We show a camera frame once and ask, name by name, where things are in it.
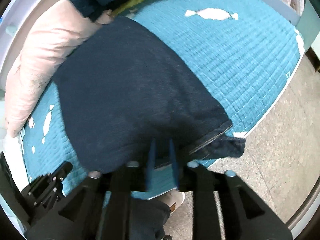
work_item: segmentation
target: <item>shoe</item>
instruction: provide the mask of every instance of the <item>shoe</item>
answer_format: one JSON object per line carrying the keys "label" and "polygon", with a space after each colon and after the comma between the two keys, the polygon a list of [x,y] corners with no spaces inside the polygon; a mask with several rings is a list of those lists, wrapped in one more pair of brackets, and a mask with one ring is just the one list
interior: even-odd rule
{"label": "shoe", "polygon": [[186,195],[175,188],[157,197],[156,199],[167,204],[170,207],[171,213],[176,211],[184,202]]}

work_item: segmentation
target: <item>speckled floor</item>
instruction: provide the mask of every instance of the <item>speckled floor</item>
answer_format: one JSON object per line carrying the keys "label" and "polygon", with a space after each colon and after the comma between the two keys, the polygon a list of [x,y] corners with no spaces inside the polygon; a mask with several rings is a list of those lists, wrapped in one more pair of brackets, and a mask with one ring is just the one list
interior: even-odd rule
{"label": "speckled floor", "polygon": [[[247,137],[244,155],[210,168],[237,174],[287,222],[320,173],[320,74],[305,56],[275,107]],[[174,240],[192,239],[192,193],[164,226]]]}

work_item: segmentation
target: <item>mattress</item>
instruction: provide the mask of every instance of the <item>mattress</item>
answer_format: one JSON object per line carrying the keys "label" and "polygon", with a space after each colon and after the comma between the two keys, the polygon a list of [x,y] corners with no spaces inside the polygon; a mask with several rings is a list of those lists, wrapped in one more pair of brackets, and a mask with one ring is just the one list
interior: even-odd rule
{"label": "mattress", "polygon": [[[208,8],[237,17],[201,17],[199,12]],[[229,136],[245,137],[261,122],[304,54],[299,32],[260,0],[146,0],[123,15],[148,28],[186,62],[232,120]],[[54,83],[25,126],[23,147],[29,181],[53,172],[64,160],[73,164],[63,181],[65,194],[87,175],[65,133]],[[214,161],[200,162],[209,167]],[[175,187],[171,166],[154,170],[152,178],[150,192],[133,196],[148,199]]]}

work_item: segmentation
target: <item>navy blue cloth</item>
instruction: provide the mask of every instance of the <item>navy blue cloth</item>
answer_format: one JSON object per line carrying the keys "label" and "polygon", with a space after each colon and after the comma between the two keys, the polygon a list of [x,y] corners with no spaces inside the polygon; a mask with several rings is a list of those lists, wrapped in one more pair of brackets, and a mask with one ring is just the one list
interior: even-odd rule
{"label": "navy blue cloth", "polygon": [[[65,131],[80,163],[108,173],[172,138],[195,159],[239,157],[244,139],[181,58],[139,23],[117,17],[57,70]],[[158,152],[165,154],[165,149]]]}
{"label": "navy blue cloth", "polygon": [[161,240],[164,224],[171,211],[165,203],[156,200],[131,199],[129,240]]}

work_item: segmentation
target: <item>pink pillow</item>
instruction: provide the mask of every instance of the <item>pink pillow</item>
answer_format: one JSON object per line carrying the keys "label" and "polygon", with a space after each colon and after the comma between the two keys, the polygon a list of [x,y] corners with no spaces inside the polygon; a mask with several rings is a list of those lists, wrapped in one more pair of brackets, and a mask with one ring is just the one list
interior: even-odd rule
{"label": "pink pillow", "polygon": [[101,24],[111,22],[107,13],[98,20],[92,23],[84,18],[69,0],[58,1],[36,20],[7,77],[5,117],[9,135],[14,137],[21,130],[66,57]]}

